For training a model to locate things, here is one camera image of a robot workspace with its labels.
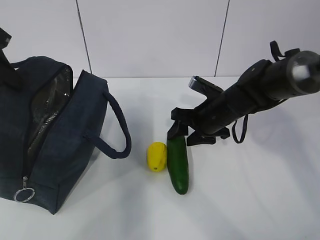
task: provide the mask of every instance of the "white wall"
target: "white wall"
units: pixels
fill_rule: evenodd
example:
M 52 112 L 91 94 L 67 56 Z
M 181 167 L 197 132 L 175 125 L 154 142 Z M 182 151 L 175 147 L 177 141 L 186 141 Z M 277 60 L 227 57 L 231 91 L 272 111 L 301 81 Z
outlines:
M 80 0 L 103 77 L 213 76 L 228 0 Z
M 76 0 L 3 0 L 15 62 L 45 55 L 89 70 Z M 93 73 L 105 78 L 213 76 L 228 0 L 79 0 Z M 216 76 L 270 59 L 269 42 L 320 53 L 319 0 L 230 0 Z
M 10 62 L 48 56 L 69 64 L 75 76 L 89 69 L 74 1 L 1 0 L 0 28 L 12 36 L 4 49 Z
M 319 0 L 230 0 L 217 76 L 239 76 L 271 59 L 273 40 L 282 52 L 320 53 L 319 10 Z

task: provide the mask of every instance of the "bag strap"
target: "bag strap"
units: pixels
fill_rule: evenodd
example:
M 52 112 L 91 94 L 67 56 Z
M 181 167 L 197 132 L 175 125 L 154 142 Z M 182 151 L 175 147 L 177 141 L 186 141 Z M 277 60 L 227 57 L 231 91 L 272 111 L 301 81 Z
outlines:
M 241 133 L 240 140 L 238 140 L 237 133 L 236 133 L 237 120 L 234 122 L 232 126 L 232 137 L 237 144 L 242 144 L 245 140 L 246 133 L 247 133 L 247 126 L 248 126 L 248 118 L 249 118 L 249 114 L 245 115 L 243 120 L 242 133 Z
M 125 144 L 126 147 L 122 152 L 118 152 L 109 146 L 105 141 L 103 141 L 100 137 L 96 136 L 94 133 L 88 131 L 84 137 L 95 145 L 100 151 L 102 151 L 105 155 L 109 156 L 112 159 L 124 159 L 129 156 L 132 148 L 131 136 L 128 130 L 127 122 L 122 112 L 119 103 L 117 100 L 107 91 L 103 92 L 103 96 L 110 103 L 112 110 L 115 113 L 116 118 L 120 124 L 120 127 L 125 136 Z

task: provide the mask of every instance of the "yellow lemon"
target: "yellow lemon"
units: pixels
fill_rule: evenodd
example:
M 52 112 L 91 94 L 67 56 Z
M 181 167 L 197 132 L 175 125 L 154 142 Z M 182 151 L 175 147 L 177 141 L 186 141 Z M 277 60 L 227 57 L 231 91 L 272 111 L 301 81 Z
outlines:
M 148 167 L 153 172 L 161 172 L 167 165 L 167 146 L 162 142 L 152 143 L 147 150 Z

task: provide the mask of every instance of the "insulated lunch bag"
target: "insulated lunch bag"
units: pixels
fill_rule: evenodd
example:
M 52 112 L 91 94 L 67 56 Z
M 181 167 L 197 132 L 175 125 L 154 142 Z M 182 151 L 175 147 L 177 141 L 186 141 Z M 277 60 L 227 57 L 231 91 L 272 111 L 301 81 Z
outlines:
M 55 214 L 94 148 L 123 159 L 131 137 L 106 80 L 82 71 L 73 88 L 72 69 L 45 56 L 9 64 L 10 38 L 0 28 L 0 197 Z M 107 103 L 126 139 L 122 152 L 99 138 Z

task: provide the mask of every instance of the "cucumber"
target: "cucumber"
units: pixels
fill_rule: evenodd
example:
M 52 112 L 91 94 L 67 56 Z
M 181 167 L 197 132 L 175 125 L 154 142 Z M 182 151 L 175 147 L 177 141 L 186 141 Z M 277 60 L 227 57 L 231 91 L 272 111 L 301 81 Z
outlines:
M 174 190 L 185 195 L 189 188 L 189 164 L 185 136 L 167 140 L 167 167 Z

